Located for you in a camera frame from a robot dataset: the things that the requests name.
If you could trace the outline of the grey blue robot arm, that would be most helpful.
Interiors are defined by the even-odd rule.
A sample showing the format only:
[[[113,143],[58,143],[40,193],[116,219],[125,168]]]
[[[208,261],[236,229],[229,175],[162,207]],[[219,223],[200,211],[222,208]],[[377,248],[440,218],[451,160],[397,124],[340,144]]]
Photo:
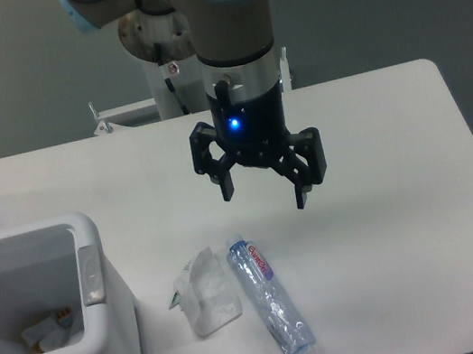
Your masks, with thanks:
[[[199,60],[211,123],[190,134],[193,168],[234,193],[234,165],[275,170],[303,207],[326,173],[320,132],[286,127],[269,0],[58,0],[79,29],[96,30],[140,12],[150,20],[185,19]]]

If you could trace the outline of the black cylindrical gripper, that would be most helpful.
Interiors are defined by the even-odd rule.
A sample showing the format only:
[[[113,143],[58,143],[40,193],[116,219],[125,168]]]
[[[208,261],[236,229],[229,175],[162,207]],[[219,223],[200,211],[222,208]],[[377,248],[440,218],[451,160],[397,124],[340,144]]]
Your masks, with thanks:
[[[320,131],[308,127],[298,134],[286,128],[279,84],[257,98],[234,102],[230,87],[221,79],[208,97],[215,128],[198,122],[190,134],[194,172],[207,174],[222,191],[223,200],[234,194],[230,169],[235,163],[245,167],[270,168],[294,185],[297,209],[303,210],[308,193],[321,184],[327,170]],[[210,151],[211,143],[224,150],[219,159]]]

